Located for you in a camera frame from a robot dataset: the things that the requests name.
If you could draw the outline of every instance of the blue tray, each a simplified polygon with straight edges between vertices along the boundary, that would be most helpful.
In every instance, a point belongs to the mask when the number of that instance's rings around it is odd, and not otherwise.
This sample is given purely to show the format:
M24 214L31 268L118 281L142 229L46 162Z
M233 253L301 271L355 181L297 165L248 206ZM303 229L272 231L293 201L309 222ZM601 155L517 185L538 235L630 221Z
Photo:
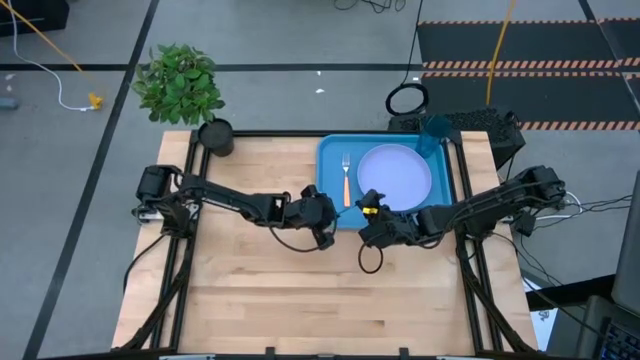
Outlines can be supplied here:
M351 166L349 168L349 188L351 190L351 204L353 209L340 215L339 229L361 229L367 225L367 220L356 207L356 200L364 194L358 186L357 172L360 159L378 145L399 144L415 149L418 135L330 135L325 137L316 151L316 186L320 192L326 193L338 212L345 210L342 202L344 171L342 170L342 154L349 153ZM432 184L429 196L418 206L451 204L451 190L444 149L437 150L426 159L431 170Z

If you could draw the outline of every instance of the wooden tabletop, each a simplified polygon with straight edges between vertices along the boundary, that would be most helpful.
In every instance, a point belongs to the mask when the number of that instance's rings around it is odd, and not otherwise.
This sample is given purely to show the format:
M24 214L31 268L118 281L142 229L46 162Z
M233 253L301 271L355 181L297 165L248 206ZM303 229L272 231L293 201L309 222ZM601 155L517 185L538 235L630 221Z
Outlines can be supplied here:
M166 132L158 163L183 167L188 139L189 132ZM208 179L246 193L286 190L296 198L315 182L320 140L236 138L233 154L212 158ZM486 134L463 133L463 142L473 192L497 186ZM461 189L451 150L456 189ZM136 254L158 237L160 226L157 222L141 228ZM510 238L506 226L496 232ZM304 229L280 235L299 248L315 245ZM265 347L275 346L279 354L397 355L399 347L408 347L412 355L473 354L453 233L433 250L385 249L384 265L374 275L358 268L362 241L356 232L338 231L335 240L326 251L291 252L268 230L238 214L206 206L179 351L263 354ZM168 243L142 257L131 271L114 346L129 340L156 305ZM499 237L487 239L484 247L496 304L522 338L537 348L513 247ZM366 267L375 267L378 253L365 250L363 258ZM481 305L479 312L486 330ZM172 318L171 308L164 344ZM485 348L491 347L488 334L483 331Z

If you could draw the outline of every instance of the yellow cable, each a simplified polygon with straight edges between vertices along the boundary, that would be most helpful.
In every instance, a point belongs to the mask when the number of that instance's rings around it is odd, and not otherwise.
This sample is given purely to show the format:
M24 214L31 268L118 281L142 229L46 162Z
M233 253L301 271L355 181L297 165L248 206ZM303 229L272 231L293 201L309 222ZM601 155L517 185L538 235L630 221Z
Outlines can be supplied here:
M40 32L40 30L38 30L37 27L35 27L31 22L29 22L29 20L25 19L24 16L20 15L19 12L15 11L4 0L0 0L0 4L2 4L2 6L7 8L7 10L9 10L15 16L17 16L20 20L22 20L22 22L27 24L27 26L29 26L33 31L35 31L42 38L42 40L46 41L47 44L49 44L49 46L51 46L56 52L58 52L58 54L60 54L65 59L67 59L67 61L70 62L73 65L73 67L75 67L76 70L78 70L79 73L84 75L87 78L87 80L89 80L89 82L94 84L94 86L96 85L93 78L91 78L91 76L85 73L84 70L82 70L82 68L78 64L76 64L76 62L71 58L71 56L65 54L62 50L60 50L51 40L49 40L48 37L46 37L42 32ZM96 96L94 93L89 94L89 102L91 102L91 105L94 106L95 108L100 109L100 107L102 106L102 101L103 101L103 98Z
M500 53L500 47L502 46L502 39L504 39L504 34L507 32L507 25L511 20L511 14L513 13L513 9L515 7L516 7L516 0L511 0L511 4L509 5L509 11L507 12L507 17L504 19L504 23L502 24L502 30L500 31L498 44L496 45L496 49L493 52L493 60L491 60L491 64L489 68L489 82L487 82L487 105L491 103L491 85L493 83L493 69L496 66L496 61L498 60L498 53Z

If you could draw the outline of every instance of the floor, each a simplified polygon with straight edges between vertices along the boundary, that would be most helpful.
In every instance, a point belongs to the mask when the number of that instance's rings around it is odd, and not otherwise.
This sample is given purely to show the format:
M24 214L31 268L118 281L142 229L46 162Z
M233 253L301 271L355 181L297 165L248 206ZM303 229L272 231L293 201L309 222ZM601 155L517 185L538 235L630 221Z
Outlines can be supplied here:
M151 1L70 0L67 29L48 35L78 63L127 64ZM637 0L589 3L598 18L640 16ZM507 4L425 0L420 19L500 20ZM148 60L152 45L188 42L223 65L404 64L417 7L418 1L409 0L401 12L378 15L366 4L338 11L330 0L160 0L139 62ZM568 20L584 19L584 14L577 0L520 0L514 18ZM21 35L19 48L38 62L65 63L35 35ZM0 69L19 63L10 38L0 39L0 53ZM416 64L417 54L412 60ZM76 230L68 274L64 283L54 284L59 298L48 302L53 313L48 327L41 328L44 337L36 353L74 355L107 351L111 345L122 276L138 231L129 214L136 205L133 194L142 168L155 162L162 132L169 127L150 123L133 93L113 112L120 116L110 119L124 71L89 75L106 93L107 103L101 111L81 113L57 105L50 75L0 71L0 96L21 101L17 111L0 113L0 165L5 169L0 177L5 189L0 287L10 289L0 295L0 349L7 359L25 353L58 258ZM86 106L90 83L75 72L60 76L64 101ZM389 118L384 98L403 76L402 71L220 72L216 79L228 104L220 116L236 129L384 129ZM405 95L397 107L417 101ZM99 145L112 130L100 168L94 160L104 155ZM640 168L640 158L632 156L640 153L636 131L528 131L525 138L527 146L516 157L512 174L532 165L552 166L584 202L630 193ZM88 179L97 179L93 194L85 189ZM76 213L79 203L88 205L86 218ZM614 271L625 218L623 210L589 214L540 230L524 242L561 281L584 280ZM560 340L552 339L552 352L567 351L562 336L570 337L572 326L558 320L554 339Z

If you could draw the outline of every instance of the black cup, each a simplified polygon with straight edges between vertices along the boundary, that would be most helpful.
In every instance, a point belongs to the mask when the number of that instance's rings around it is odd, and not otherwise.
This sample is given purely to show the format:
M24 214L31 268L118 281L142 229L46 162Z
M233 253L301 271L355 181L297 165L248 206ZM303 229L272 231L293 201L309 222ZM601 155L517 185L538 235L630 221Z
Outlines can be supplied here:
M202 124L198 130L198 139L216 156L224 157L233 152L233 128L224 119Z

